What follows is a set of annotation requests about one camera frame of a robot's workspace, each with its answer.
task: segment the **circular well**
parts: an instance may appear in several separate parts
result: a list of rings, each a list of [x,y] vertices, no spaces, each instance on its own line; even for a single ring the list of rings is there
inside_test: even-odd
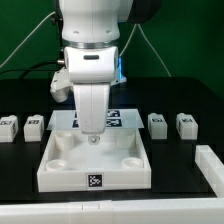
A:
[[[68,163],[65,160],[56,159],[46,164],[47,171],[62,171],[68,169]]]
[[[130,157],[122,160],[122,168],[124,169],[142,169],[144,163],[141,159]]]

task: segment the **qr-like marker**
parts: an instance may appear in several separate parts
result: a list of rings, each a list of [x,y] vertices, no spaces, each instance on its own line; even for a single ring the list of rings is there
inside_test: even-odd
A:
[[[190,118],[184,118],[184,119],[182,119],[182,121],[184,123],[191,123],[191,122],[193,122]]]
[[[121,119],[107,119],[107,127],[122,127]]]
[[[79,127],[78,120],[74,120],[72,127],[73,128],[78,128]]]
[[[119,110],[109,110],[107,117],[121,117],[121,114]]]
[[[88,184],[90,188],[103,186],[103,175],[88,175]]]
[[[30,120],[28,124],[39,124],[39,120]]]
[[[10,125],[12,121],[2,121],[0,125]]]
[[[163,122],[163,119],[161,119],[161,118],[153,118],[152,122],[154,122],[154,123]]]

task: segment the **green background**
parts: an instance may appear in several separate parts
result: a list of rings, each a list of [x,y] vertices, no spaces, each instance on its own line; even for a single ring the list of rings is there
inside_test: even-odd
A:
[[[53,10],[53,0],[1,1],[0,64]],[[142,28],[172,76],[197,78],[224,98],[223,12],[223,0],[163,0],[160,11]],[[120,50],[132,27],[120,25]],[[46,22],[1,71],[58,59],[58,41],[57,28]],[[139,31],[124,56],[124,64],[128,77],[167,76]],[[7,73],[1,78],[17,78],[20,74]],[[48,73],[31,73],[29,77],[47,76]]]

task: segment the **cable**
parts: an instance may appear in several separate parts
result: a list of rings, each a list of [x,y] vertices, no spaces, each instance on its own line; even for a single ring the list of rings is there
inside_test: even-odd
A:
[[[23,79],[26,75],[28,75],[32,70],[36,69],[36,68],[39,68],[39,67],[42,67],[44,65],[57,65],[58,63],[56,61],[44,61],[44,62],[41,62],[41,63],[38,63],[36,65],[33,65],[32,67],[26,69],[22,75],[19,77],[19,79]]]
[[[10,70],[5,70],[3,72],[0,72],[0,75],[5,74],[5,73],[10,73],[10,72],[24,72],[24,71],[29,71],[29,72],[56,72],[58,69],[10,69]]]
[[[46,16],[37,26],[36,28],[21,42],[21,44],[8,56],[8,58],[0,65],[0,69],[8,63],[8,61],[14,56],[14,54],[23,46],[23,44],[42,26],[42,24],[52,15],[54,15],[55,12],[50,13],[48,16]]]
[[[143,36],[143,38],[145,39],[145,41],[148,43],[148,45],[151,47],[151,49],[153,50],[153,52],[155,53],[155,55],[157,56],[157,58],[159,59],[159,61],[161,62],[161,64],[163,65],[164,69],[166,70],[167,74],[169,77],[172,77],[169,69],[167,68],[167,66],[165,65],[164,61],[162,60],[162,58],[159,56],[159,54],[157,53],[156,49],[152,46],[152,44],[150,43],[150,41],[148,40],[148,38],[146,37],[144,31],[142,30],[142,27],[140,24],[138,24],[138,28]]]
[[[129,44],[130,44],[130,42],[131,42],[131,40],[132,40],[132,38],[133,38],[133,36],[135,34],[136,28],[137,28],[137,24],[134,25],[134,27],[132,29],[132,32],[131,32],[131,34],[130,34],[130,36],[128,38],[128,41],[127,41],[125,47],[123,48],[122,52],[120,53],[119,57],[122,57],[123,54],[125,53],[125,51],[127,50],[128,46],[129,46]]]

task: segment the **white tray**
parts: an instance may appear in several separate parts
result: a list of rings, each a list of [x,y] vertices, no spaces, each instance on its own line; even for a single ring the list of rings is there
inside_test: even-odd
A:
[[[138,129],[106,129],[100,138],[89,145],[79,130],[53,130],[37,173],[39,191],[151,188]]]

